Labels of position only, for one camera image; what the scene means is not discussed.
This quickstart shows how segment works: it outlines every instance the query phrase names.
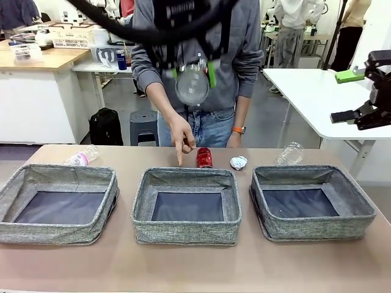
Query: clear plastic bottle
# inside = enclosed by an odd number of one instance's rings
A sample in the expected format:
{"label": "clear plastic bottle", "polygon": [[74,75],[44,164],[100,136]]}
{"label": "clear plastic bottle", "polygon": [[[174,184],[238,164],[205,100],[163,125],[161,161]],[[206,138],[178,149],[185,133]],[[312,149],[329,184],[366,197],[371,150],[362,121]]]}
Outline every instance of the clear plastic bottle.
{"label": "clear plastic bottle", "polygon": [[99,157],[98,148],[95,145],[89,145],[82,151],[74,154],[65,161],[65,165],[86,166]]}
{"label": "clear plastic bottle", "polygon": [[274,161],[276,165],[296,165],[303,160],[304,148],[297,142],[291,142]]}

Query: blue can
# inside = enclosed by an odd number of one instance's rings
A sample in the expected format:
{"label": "blue can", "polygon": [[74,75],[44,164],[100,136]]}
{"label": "blue can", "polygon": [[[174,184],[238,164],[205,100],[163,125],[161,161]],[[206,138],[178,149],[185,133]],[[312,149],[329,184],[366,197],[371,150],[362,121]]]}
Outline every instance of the blue can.
{"label": "blue can", "polygon": [[126,70],[128,68],[126,65],[126,57],[124,50],[117,50],[117,63],[119,70]]}

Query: person in beige shirt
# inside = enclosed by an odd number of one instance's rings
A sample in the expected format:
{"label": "person in beige shirt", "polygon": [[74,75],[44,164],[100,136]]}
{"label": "person in beige shirt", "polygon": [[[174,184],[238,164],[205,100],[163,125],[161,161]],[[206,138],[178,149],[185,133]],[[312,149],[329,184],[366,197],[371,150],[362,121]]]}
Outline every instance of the person in beige shirt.
{"label": "person in beige shirt", "polygon": [[356,52],[364,26],[364,15],[371,6],[372,0],[352,0],[346,11],[340,29],[337,54],[331,69],[336,72],[349,68],[350,61]]}

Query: red shirt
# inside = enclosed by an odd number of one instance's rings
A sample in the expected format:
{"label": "red shirt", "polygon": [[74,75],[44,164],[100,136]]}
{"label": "red shirt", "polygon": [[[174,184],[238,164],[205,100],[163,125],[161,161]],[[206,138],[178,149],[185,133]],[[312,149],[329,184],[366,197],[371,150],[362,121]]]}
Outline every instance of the red shirt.
{"label": "red shirt", "polygon": [[127,17],[134,12],[134,0],[121,0],[122,17]]}

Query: orange watch strap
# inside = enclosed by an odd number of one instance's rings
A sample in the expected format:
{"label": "orange watch strap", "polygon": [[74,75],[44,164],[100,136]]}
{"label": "orange watch strap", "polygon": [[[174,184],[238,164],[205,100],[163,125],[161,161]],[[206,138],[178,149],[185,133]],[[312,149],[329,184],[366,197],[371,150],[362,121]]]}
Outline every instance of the orange watch strap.
{"label": "orange watch strap", "polygon": [[233,127],[232,131],[238,132],[240,134],[243,134],[243,127]]}

